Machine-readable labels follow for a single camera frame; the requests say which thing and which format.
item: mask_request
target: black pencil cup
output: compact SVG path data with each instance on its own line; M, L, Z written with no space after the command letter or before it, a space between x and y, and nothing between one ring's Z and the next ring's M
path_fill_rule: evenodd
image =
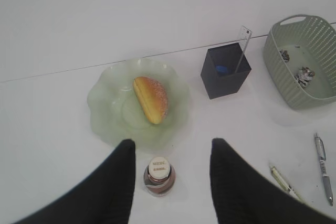
M242 53L239 43L208 49L201 77L210 99L238 92L251 71Z

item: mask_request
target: pen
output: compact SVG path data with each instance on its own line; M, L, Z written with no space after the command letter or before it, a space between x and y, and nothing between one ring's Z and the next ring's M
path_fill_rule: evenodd
M275 168L275 166L270 165L270 170L273 178L278 182L280 187L290 196L294 197L295 199L298 199L299 201L303 202L302 198L299 196L297 192L293 190L293 188L290 186L290 184L283 178L283 176L280 174L280 172Z
M317 155L319 156L325 196L327 197L329 204L332 206L333 205L332 190L331 190L330 178L327 175L327 170L326 170L327 157L325 155L326 153L324 151L324 145L323 145L322 139L318 136L317 133L315 133L314 138L315 138Z

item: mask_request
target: bottle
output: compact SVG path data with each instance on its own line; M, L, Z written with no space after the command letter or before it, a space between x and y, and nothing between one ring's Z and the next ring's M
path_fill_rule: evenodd
M164 157L153 158L147 166L143 181L149 193L164 196L172 189L176 174L174 167Z

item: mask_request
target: green glass plate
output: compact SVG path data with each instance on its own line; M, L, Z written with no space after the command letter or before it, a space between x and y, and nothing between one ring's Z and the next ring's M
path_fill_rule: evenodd
M168 113L159 125L150 123L133 90L133 80L146 76L161 82L167 92ZM88 94L91 128L113 146L125 138L135 141L137 148L162 148L187 120L187 84L175 70L159 61L134 59L107 68Z

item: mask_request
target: blue object in cup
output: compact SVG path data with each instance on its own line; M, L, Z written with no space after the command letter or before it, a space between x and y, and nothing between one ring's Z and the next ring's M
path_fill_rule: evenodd
M229 69L225 66L222 66L222 65L216 66L216 70L217 70L218 73L221 73L223 75L230 73Z

